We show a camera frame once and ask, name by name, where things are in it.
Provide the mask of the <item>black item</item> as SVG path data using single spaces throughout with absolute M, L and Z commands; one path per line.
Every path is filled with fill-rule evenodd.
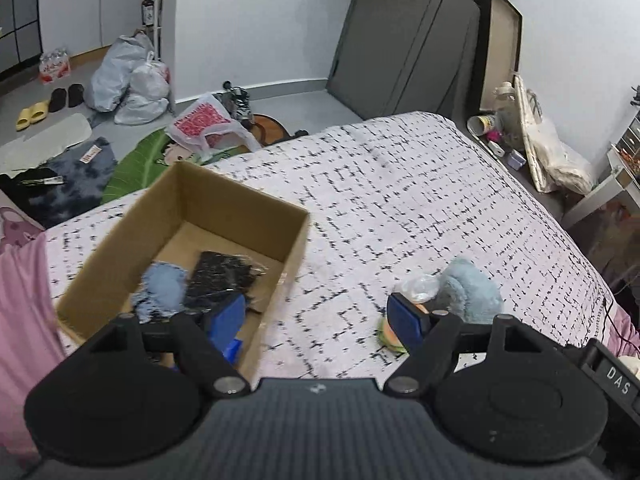
M 251 258 L 202 252 L 191 273 L 182 305 L 188 310 L 213 310 L 240 294 L 247 298 L 266 268 Z

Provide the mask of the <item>light blue plush toy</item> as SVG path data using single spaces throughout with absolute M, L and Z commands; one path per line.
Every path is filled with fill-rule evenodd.
M 457 315 L 465 323 L 491 324 L 504 312 L 498 286 L 468 259 L 454 258 L 439 273 L 438 281 L 435 307 Z

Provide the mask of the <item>blue denim fuzzy pouch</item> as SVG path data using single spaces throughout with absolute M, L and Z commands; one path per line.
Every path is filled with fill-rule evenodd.
M 131 296 L 131 307 L 140 323 L 162 322 L 182 310 L 188 274 L 181 266 L 153 262 L 143 273 Z

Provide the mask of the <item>blue packet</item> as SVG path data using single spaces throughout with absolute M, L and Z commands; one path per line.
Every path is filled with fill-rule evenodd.
M 231 365 L 235 366 L 239 361 L 240 355 L 242 353 L 242 348 L 243 341 L 238 338 L 233 338 L 222 352 L 222 355 Z

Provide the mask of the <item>white black patterned blanket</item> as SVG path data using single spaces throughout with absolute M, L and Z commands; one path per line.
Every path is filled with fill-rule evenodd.
M 517 180 L 449 119 L 414 112 L 332 127 L 204 166 L 310 214 L 303 261 L 256 374 L 385 380 L 376 339 L 395 284 L 470 260 L 510 315 L 559 344 L 615 344 L 611 289 Z

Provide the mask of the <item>pink bed sheet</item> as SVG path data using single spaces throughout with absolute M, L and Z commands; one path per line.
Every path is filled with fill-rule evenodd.
M 41 233 L 1 254 L 1 446 L 20 460 L 37 456 L 24 422 L 26 396 L 64 359 Z

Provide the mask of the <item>white desk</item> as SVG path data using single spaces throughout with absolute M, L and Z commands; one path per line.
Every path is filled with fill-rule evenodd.
M 561 226 L 568 230 L 579 221 L 584 220 L 597 209 L 605 206 L 610 200 L 623 197 L 631 203 L 631 210 L 640 206 L 639 182 L 620 156 L 618 149 L 611 145 L 606 154 L 610 173 L 588 195 L 564 214 Z

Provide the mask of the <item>white plastic garbage bag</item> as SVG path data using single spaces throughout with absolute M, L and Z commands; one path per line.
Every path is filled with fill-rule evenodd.
M 169 70 L 149 55 L 131 74 L 128 90 L 114 116 L 114 123 L 138 126 L 162 116 L 169 106 Z

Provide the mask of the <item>white floor mat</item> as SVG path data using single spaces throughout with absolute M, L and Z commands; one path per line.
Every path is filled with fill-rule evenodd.
M 1 173 L 10 178 L 37 168 L 66 148 L 87 141 L 91 126 L 81 114 L 73 114 L 30 138 L 15 139 L 1 148 Z

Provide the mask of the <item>grey plastic garbage bag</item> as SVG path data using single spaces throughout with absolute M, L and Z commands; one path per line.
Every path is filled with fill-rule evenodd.
M 87 106 L 99 113 L 114 112 L 129 87 L 132 73 L 152 51 L 152 42 L 144 32 L 118 37 L 85 88 Z

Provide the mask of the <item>grey door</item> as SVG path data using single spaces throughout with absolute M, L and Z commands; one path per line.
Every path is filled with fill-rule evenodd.
M 328 90 L 362 118 L 450 115 L 473 0 L 352 0 Z

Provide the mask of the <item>yellow slippers pair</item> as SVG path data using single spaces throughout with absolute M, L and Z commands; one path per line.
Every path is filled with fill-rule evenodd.
M 32 104 L 30 107 L 25 107 L 18 114 L 15 122 L 15 130 L 17 132 L 24 131 L 32 125 L 42 122 L 49 115 L 49 102 L 40 101 Z

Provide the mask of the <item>large framed cardboard panel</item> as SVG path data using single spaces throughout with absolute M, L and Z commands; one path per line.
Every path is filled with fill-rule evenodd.
M 480 11 L 466 105 L 471 115 L 495 109 L 495 90 L 520 69 L 523 17 L 509 0 L 475 0 Z

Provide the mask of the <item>red packaged bottle pack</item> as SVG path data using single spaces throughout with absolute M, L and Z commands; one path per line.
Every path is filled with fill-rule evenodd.
M 65 48 L 57 48 L 40 56 L 39 80 L 43 84 L 52 84 L 52 82 L 70 76 L 71 70 L 70 57 Z

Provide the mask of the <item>white kitchen cabinet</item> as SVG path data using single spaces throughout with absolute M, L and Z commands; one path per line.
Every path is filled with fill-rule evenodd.
M 110 46 L 143 26 L 143 0 L 38 0 L 44 52 L 71 56 Z

